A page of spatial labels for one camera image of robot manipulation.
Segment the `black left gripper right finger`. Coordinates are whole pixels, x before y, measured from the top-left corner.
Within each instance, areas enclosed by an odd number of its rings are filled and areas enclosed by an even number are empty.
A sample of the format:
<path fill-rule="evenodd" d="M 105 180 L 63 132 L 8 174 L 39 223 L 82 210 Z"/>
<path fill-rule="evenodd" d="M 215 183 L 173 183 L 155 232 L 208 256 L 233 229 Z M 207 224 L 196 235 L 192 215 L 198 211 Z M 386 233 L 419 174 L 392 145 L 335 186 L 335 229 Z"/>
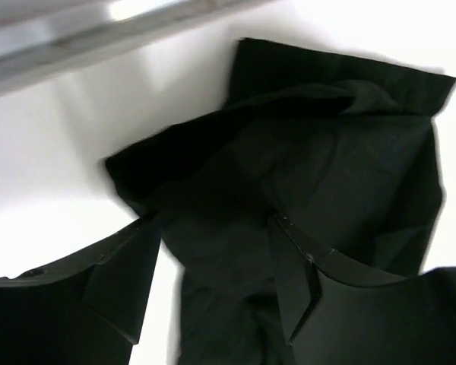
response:
<path fill-rule="evenodd" d="M 282 214 L 268 219 L 268 242 L 283 335 L 292 344 L 322 297 L 322 279 L 345 287 L 373 288 L 403 276 L 365 265 L 317 242 Z"/>

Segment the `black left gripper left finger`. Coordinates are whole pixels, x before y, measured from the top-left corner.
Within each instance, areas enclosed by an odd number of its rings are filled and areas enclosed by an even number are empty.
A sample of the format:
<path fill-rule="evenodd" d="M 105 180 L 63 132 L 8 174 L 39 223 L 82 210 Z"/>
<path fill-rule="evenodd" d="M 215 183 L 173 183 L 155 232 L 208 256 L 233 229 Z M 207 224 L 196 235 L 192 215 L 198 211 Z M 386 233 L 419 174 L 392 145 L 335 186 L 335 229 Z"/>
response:
<path fill-rule="evenodd" d="M 85 274 L 80 302 L 130 344 L 140 341 L 150 286 L 160 248 L 158 216 L 149 214 L 101 241 L 16 278 L 0 288 L 64 284 Z"/>

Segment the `black trousers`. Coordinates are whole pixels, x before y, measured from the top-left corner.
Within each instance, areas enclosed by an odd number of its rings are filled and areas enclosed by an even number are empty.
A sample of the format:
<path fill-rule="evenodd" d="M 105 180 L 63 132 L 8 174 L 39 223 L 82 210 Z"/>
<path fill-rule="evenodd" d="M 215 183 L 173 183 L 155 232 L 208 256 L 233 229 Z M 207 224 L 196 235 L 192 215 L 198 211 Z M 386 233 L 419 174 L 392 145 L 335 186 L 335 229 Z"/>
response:
<path fill-rule="evenodd" d="M 267 238 L 273 213 L 366 265 L 420 271 L 442 187 L 433 117 L 456 79 L 244 39 L 224 106 L 107 157 L 182 264 L 180 364 L 292 364 Z"/>

